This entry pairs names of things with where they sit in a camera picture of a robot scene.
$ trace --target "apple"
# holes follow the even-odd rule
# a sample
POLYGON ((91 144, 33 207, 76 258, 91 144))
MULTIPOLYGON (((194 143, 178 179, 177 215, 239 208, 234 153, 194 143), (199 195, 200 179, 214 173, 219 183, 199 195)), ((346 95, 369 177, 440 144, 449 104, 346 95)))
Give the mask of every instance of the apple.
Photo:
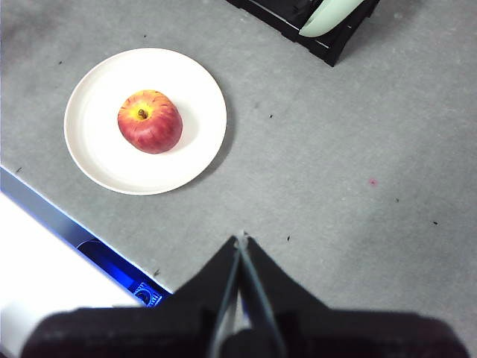
POLYGON ((183 128, 176 106, 153 89, 138 91, 124 101, 118 113, 118 126, 129 143, 150 154, 172 149, 183 128))

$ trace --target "blue light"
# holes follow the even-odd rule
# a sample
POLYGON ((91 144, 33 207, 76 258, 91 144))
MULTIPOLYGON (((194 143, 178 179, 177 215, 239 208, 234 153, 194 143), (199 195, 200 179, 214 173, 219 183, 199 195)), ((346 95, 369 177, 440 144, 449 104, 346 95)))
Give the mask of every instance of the blue light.
POLYGON ((146 306, 156 306, 171 294, 2 166, 0 179, 0 187, 5 195, 41 225, 81 252, 87 260, 103 269, 146 306))

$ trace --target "gray carpet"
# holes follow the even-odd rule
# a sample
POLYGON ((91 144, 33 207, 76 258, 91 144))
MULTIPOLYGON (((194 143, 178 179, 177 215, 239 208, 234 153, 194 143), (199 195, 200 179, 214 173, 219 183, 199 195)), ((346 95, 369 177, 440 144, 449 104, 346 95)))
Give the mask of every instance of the gray carpet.
POLYGON ((171 289, 245 229, 331 307, 442 318, 477 355, 476 19, 381 1, 332 69, 224 0, 4 0, 1 162, 171 289), (212 164, 147 197, 63 138, 76 83, 141 47, 201 63, 228 112, 212 164))

